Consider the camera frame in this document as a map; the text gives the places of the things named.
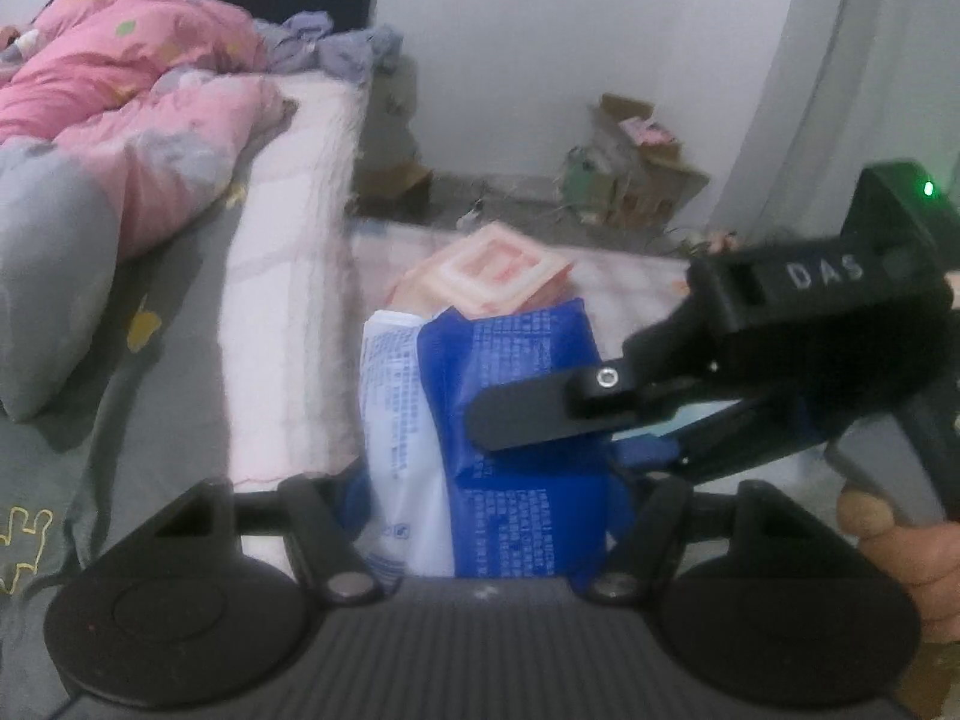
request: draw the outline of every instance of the black circular disc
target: black circular disc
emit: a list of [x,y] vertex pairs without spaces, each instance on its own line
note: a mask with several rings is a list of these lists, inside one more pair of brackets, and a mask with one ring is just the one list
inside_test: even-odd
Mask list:
[[724,693],[776,707],[840,707],[888,691],[920,642],[894,581],[736,579],[726,557],[666,589],[659,628],[678,659]]
[[143,709],[239,693],[290,656],[307,629],[298,586],[243,559],[224,578],[81,576],[51,603],[47,650],[78,688]]

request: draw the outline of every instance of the ribbed black surface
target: ribbed black surface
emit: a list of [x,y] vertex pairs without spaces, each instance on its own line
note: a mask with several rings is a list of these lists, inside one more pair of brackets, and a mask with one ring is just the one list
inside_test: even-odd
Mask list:
[[408,580],[389,602],[333,613],[272,683],[174,714],[80,701],[64,720],[904,720],[890,702],[775,712],[722,696],[662,654],[643,618],[579,601],[564,581]]

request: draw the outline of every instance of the crumpled purple fabric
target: crumpled purple fabric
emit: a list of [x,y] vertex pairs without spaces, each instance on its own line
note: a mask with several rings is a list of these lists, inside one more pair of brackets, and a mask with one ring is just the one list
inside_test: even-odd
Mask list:
[[257,20],[267,47],[267,70],[290,74],[320,69],[335,79],[363,83],[374,69],[392,73],[400,61],[403,36],[390,25],[330,34],[325,13],[298,13],[283,25]]

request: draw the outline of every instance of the gray handle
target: gray handle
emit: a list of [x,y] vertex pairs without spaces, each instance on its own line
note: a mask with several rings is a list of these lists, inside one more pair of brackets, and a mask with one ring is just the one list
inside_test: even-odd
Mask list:
[[827,445],[824,456],[853,485],[886,500],[902,525],[925,527],[947,519],[917,451],[893,415],[856,420]]

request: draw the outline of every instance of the pink item in box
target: pink item in box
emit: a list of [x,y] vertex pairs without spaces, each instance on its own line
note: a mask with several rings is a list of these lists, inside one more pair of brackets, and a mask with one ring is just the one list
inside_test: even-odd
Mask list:
[[468,319],[531,311],[565,296],[571,268],[565,257],[494,221],[408,271],[389,307],[426,319],[450,306]]

